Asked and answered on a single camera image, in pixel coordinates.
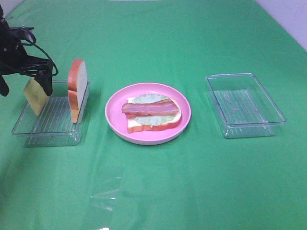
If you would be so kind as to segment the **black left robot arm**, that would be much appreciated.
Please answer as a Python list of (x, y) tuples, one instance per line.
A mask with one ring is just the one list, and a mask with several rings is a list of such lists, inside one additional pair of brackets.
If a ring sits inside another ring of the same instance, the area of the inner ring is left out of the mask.
[[(0, 10), (0, 94), (7, 96), (10, 89), (3, 76), (18, 73), (33, 77), (47, 96), (53, 93), (52, 77), (59, 71), (51, 57), (36, 44), (33, 27), (10, 27)], [(46, 58), (27, 54), (25, 46), (34, 46)]]

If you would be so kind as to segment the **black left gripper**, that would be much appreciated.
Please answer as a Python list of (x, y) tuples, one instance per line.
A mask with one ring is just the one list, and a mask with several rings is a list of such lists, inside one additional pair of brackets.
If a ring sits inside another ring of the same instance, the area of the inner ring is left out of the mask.
[[(0, 73), (4, 75), (19, 73), (34, 77), (45, 94), (53, 93), (52, 77), (54, 62), (51, 57), (36, 44), (33, 27), (0, 27)], [(46, 55), (46, 58), (27, 54), (25, 47), (34, 46)], [(10, 89), (0, 75), (0, 94), (6, 97)]]

